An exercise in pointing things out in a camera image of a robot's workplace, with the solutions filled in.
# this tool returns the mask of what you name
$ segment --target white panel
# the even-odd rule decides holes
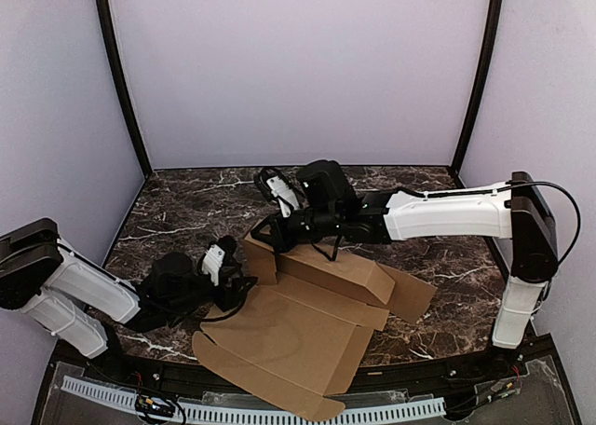
[[[104,258],[142,183],[94,0],[0,0],[0,235],[41,216]],[[29,423],[54,340],[0,311],[0,422]]]
[[[112,0],[157,168],[447,164],[488,0]]]
[[[596,423],[595,95],[596,0],[504,0],[463,179],[480,185],[526,170],[576,196],[584,230],[536,326],[553,334],[585,423]],[[551,189],[542,192],[564,251],[575,232],[573,209]]]

